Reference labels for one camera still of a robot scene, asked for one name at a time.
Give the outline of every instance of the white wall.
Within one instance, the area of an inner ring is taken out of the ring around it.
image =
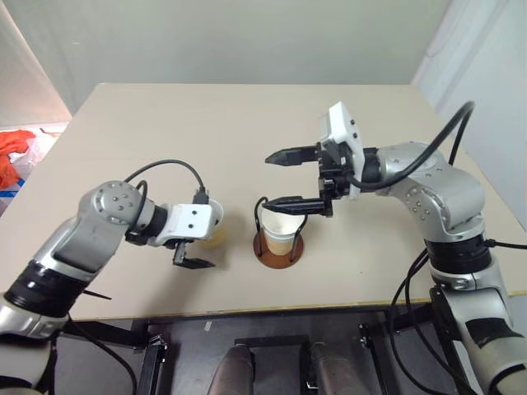
[[[0,128],[70,118],[0,0]]]
[[[476,102],[463,146],[527,229],[525,3],[455,0],[415,82],[444,120]]]
[[[75,113],[98,82],[409,83],[449,0],[5,0]]]

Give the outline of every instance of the orange cloth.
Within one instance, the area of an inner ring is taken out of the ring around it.
[[[26,152],[28,138],[35,138],[35,135],[27,130],[0,133],[0,189],[11,187],[20,179],[7,155],[12,152]]]

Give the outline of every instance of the tabletop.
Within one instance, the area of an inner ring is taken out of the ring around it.
[[[335,202],[332,218],[311,216],[302,232],[304,254],[287,269],[265,267],[253,254],[253,208],[260,197],[318,196],[315,163],[284,168],[266,165],[264,158],[282,148],[314,144],[319,117],[340,100],[365,146],[429,142],[443,125],[417,88],[407,85],[98,85],[0,218],[0,290],[10,286],[54,229],[76,214],[84,193],[148,162],[172,158],[193,165],[211,198],[224,207],[226,240],[211,249],[192,244],[188,252],[216,267],[174,267],[168,249],[123,242],[89,286],[113,299],[82,295],[72,309],[74,318],[388,303],[423,249],[413,218],[394,198],[363,194],[355,202]],[[447,153],[450,144],[441,150]],[[488,237],[524,243],[525,232],[463,150],[456,165],[485,189]],[[191,202],[197,188],[177,165],[148,170],[144,179],[149,198],[158,204]],[[524,253],[493,253],[507,290],[525,293]],[[414,278],[412,298],[426,299],[429,271]]]

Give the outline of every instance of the black cable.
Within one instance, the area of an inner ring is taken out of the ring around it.
[[[130,376],[130,379],[132,380],[132,395],[137,395],[138,380],[136,379],[135,373],[133,372],[128,362],[124,360],[120,355],[118,355],[115,351],[111,350],[108,346],[103,344],[101,341],[99,341],[98,339],[93,337],[90,333],[86,332],[79,325],[77,325],[72,320],[72,317],[69,314],[68,314],[68,323],[72,325],[77,331],[79,331],[79,333],[81,333],[85,339],[87,339],[89,342],[93,343],[95,346],[99,347],[102,351],[106,352],[112,358],[117,360],[126,369],[126,371],[128,372],[128,375]]]
[[[419,256],[417,256],[416,260],[413,262],[412,266],[410,267],[410,272],[412,275],[415,275],[419,270],[422,269],[422,267],[425,265],[426,260],[424,258],[427,256],[427,250],[424,249]],[[395,305],[397,303],[397,298],[399,295],[401,295],[401,291],[404,288],[404,285],[406,284],[406,279],[401,283],[397,291],[395,292],[394,298],[392,299],[392,302],[389,306],[388,310],[388,333],[389,333],[389,344],[391,345],[392,352],[394,353],[395,360],[397,361],[397,364],[403,371],[403,373],[408,377],[408,379],[419,389],[424,391],[425,393],[430,393],[431,395],[448,395],[445,393],[442,393],[440,391],[436,391],[434,389],[431,389],[429,387],[424,386],[421,384],[415,377],[408,372],[406,369],[406,366],[404,366],[403,361],[401,360],[401,357],[399,356],[399,353],[397,351],[397,346],[395,345],[395,339],[394,339],[394,311],[395,311]]]
[[[190,172],[194,175],[196,180],[198,181],[199,188],[202,190],[205,190],[205,185],[203,184],[203,181],[201,180],[201,177],[199,176],[198,172],[194,167],[189,165],[187,162],[183,162],[182,160],[177,159],[164,159],[164,160],[157,160],[155,162],[149,163],[148,165],[143,166],[141,169],[134,171],[131,173],[126,179],[124,179],[124,182],[129,183],[132,179],[136,178],[138,175],[140,175],[142,172],[151,169],[152,167],[158,166],[158,165],[164,165],[167,163],[174,163],[176,165],[182,165],[190,170]]]
[[[130,226],[128,227],[128,230],[124,234],[126,239],[128,239],[128,236],[130,233],[135,229],[136,225],[138,224],[139,217],[141,216],[142,209],[145,206],[145,202],[147,201],[147,195],[148,195],[148,183],[144,179],[139,181],[138,185],[135,187],[136,189],[142,189],[141,194],[141,200],[139,201],[139,207],[138,212],[136,213],[135,217],[133,218],[133,221],[131,222]]]
[[[424,259],[422,260],[424,263],[428,261],[428,255],[425,255]],[[404,286],[404,299],[406,302],[406,309],[407,314],[410,317],[410,320],[412,321],[413,327],[415,328],[417,334],[422,340],[422,343],[426,346],[426,348],[430,351],[432,356],[437,360],[439,365],[446,370],[446,372],[454,379],[456,383],[458,383],[460,386],[462,386],[465,390],[467,390],[472,395],[478,395],[474,390],[471,389],[470,385],[461,377],[459,376],[455,370],[453,370],[451,367],[448,366],[446,362],[443,361],[443,359],[437,354],[436,350],[434,350],[434,347],[431,346],[430,342],[425,337],[424,333],[422,332],[421,328],[419,327],[415,314],[413,313],[412,305],[410,304],[410,281],[415,273],[411,270],[408,271],[408,275],[406,276],[405,280],[405,286]]]
[[[485,245],[487,247],[493,248],[493,247],[506,247],[508,249],[527,249],[527,245],[525,244],[511,244],[511,243],[503,243],[501,241],[496,241],[494,239],[486,239]]]
[[[458,150],[459,143],[461,141],[461,137],[463,136],[464,129],[467,125],[467,122],[470,119],[470,116],[474,109],[474,102],[468,101],[465,103],[458,111],[454,114],[454,116],[448,121],[448,123],[445,125],[445,127],[439,132],[439,134],[434,138],[434,140],[430,143],[427,148],[419,155],[410,165],[405,167],[403,170],[398,171],[391,177],[387,179],[383,179],[376,183],[363,183],[359,180],[357,180],[355,177],[350,177],[349,181],[350,183],[363,190],[363,191],[376,191],[377,189],[383,189],[388,188],[402,179],[405,179],[408,177],[411,173],[413,173],[415,170],[419,168],[441,145],[441,143],[452,133],[455,126],[461,122],[461,126],[459,127],[458,136],[455,139],[454,146],[452,147],[452,152],[450,153],[450,162],[454,162],[455,154]]]

